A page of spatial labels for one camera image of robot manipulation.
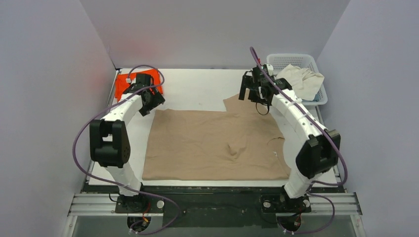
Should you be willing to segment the beige t shirt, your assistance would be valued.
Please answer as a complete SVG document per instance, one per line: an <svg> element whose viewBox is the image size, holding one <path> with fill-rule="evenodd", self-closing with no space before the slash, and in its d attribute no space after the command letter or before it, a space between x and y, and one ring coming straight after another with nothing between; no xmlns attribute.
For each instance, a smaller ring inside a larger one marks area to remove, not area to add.
<svg viewBox="0 0 419 237"><path fill-rule="evenodd" d="M143 180L287 180L285 138L261 105L232 96L226 110L157 110Z"/></svg>

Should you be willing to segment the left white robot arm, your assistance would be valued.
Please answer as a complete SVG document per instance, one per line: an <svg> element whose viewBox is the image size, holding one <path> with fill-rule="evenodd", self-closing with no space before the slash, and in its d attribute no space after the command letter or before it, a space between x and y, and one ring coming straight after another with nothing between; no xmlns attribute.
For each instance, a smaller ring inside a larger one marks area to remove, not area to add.
<svg viewBox="0 0 419 237"><path fill-rule="evenodd" d="M144 117L165 102L159 84L159 74L136 73L135 79L122 92L117 106L89 124L91 159L110 173L120 195L129 197L128 206L134 212L146 209L147 198L138 193L141 182L129 164L131 146L127 125L136 113Z"/></svg>

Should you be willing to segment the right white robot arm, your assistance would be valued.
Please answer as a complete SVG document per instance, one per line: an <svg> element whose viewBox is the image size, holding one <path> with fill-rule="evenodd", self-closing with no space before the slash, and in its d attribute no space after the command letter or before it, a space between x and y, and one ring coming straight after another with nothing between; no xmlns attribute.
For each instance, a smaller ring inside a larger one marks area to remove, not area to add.
<svg viewBox="0 0 419 237"><path fill-rule="evenodd" d="M285 195L279 198L280 207L291 212L299 205L310 186L338 163L340 134L319 124L301 103L292 86L284 79L276 79L268 64L254 67L242 76L239 99L275 108L288 121L299 138L301 149L295 157Z"/></svg>

